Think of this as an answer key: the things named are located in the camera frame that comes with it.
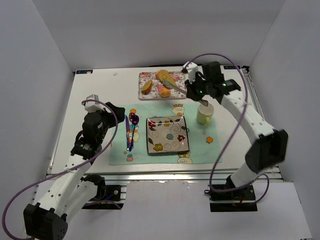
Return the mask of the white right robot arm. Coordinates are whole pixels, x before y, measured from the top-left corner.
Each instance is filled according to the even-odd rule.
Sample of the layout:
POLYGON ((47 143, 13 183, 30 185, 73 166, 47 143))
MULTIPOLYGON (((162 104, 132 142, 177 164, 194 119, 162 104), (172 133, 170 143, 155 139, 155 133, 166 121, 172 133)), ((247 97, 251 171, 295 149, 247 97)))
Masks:
POLYGON ((188 75, 184 83, 186 97, 196 102, 204 96, 217 100, 234 117, 236 128, 242 128, 251 143, 244 164, 226 179, 223 193, 241 191, 266 169, 285 160, 288 133, 275 129, 248 104, 248 89, 240 87, 234 79, 226 80, 219 62, 203 65, 202 71, 197 64, 186 62, 182 72, 188 75))

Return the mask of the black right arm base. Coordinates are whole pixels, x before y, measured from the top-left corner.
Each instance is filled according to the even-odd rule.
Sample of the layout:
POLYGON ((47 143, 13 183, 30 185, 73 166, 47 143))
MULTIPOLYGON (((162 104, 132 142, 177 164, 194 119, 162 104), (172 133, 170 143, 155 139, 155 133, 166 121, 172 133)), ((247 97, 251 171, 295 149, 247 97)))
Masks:
POLYGON ((214 192, 206 189, 204 194, 209 197, 209 206, 212 213, 258 211, 255 203, 256 195, 252 185, 237 192, 214 192))

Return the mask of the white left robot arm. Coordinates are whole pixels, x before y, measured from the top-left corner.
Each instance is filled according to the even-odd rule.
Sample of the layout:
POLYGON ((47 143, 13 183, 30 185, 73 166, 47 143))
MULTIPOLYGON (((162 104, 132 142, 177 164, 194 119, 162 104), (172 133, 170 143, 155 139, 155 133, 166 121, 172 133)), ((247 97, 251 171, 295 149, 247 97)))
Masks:
POLYGON ((102 147, 107 131, 125 120, 125 108, 110 102, 85 100, 87 114, 77 134, 63 173, 35 204, 23 211, 26 234, 38 240, 62 240, 73 217, 85 204, 101 197, 105 179, 97 174, 85 175, 102 147))

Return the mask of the orange round bun bottom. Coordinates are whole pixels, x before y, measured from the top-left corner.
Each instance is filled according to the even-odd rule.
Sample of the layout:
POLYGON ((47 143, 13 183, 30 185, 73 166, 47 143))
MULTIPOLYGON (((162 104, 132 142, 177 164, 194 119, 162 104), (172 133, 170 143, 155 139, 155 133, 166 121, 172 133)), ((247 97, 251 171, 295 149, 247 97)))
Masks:
POLYGON ((166 87, 162 87, 158 93, 161 98, 169 98, 171 96, 171 90, 166 87))

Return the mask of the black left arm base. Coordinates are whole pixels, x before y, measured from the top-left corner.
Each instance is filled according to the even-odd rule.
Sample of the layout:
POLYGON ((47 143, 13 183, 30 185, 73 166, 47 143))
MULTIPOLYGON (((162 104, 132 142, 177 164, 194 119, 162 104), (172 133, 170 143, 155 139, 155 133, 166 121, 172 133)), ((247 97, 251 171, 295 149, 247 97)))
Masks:
POLYGON ((89 174, 80 179, 80 183, 91 182, 97 187, 96 195, 86 203, 85 210, 121 210, 125 201, 125 186, 106 183, 104 177, 89 174))

